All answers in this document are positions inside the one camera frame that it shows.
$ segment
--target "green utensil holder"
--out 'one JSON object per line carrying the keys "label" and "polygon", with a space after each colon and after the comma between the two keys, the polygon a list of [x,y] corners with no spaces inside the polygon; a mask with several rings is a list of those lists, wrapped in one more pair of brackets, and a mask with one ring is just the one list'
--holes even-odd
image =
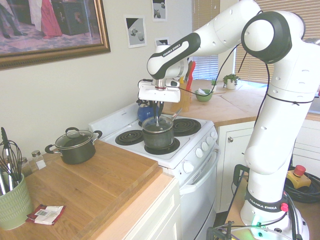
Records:
{"label": "green utensil holder", "polygon": [[0,228],[15,229],[25,223],[27,215],[34,211],[25,176],[12,191],[0,196]]}

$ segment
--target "window blinds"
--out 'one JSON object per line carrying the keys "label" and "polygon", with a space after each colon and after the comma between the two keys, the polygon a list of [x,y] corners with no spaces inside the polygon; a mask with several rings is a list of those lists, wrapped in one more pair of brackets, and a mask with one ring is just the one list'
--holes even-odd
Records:
{"label": "window blinds", "polygon": [[[306,26],[304,39],[320,37],[320,1],[319,0],[256,0],[261,10],[288,11],[300,15]],[[268,74],[266,65],[259,59],[246,55],[240,72],[238,72],[246,51],[241,45],[236,49],[235,73],[242,79],[257,83],[267,83]],[[270,76],[273,74],[273,65],[269,64]]]}
{"label": "window blinds", "polygon": [[[220,0],[192,1],[192,31],[210,22],[220,13]],[[194,56],[195,69],[193,79],[212,80],[218,75],[218,56]]]}

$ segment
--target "gold frame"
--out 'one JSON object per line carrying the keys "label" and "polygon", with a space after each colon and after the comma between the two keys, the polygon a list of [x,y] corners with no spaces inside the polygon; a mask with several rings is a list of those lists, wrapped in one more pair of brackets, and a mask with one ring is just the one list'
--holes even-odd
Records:
{"label": "gold frame", "polygon": [[73,46],[67,48],[56,48],[51,50],[7,53],[4,54],[4,56],[0,56],[0,70],[109,53],[111,50],[103,0],[93,1],[101,39],[100,44],[84,45],[81,47]]}

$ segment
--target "oven door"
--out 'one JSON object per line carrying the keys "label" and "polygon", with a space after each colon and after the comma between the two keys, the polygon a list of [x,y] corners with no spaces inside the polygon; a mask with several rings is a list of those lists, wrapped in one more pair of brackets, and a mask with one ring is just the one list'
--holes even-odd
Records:
{"label": "oven door", "polygon": [[214,224],[219,155],[219,147],[215,145],[199,170],[180,188],[183,240],[205,240],[208,227]]}

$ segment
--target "glass lid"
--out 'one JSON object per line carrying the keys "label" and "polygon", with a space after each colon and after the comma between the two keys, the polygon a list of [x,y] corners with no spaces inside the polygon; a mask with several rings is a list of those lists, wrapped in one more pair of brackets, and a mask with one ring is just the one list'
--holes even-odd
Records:
{"label": "glass lid", "polygon": [[72,149],[86,144],[92,137],[93,133],[91,131],[68,128],[65,134],[56,140],[55,146],[59,149]]}
{"label": "glass lid", "polygon": [[170,130],[172,126],[173,126],[172,120],[165,116],[159,117],[158,124],[156,123],[156,120],[154,117],[149,117],[148,119],[144,120],[142,123],[143,130],[152,134],[164,133]]}

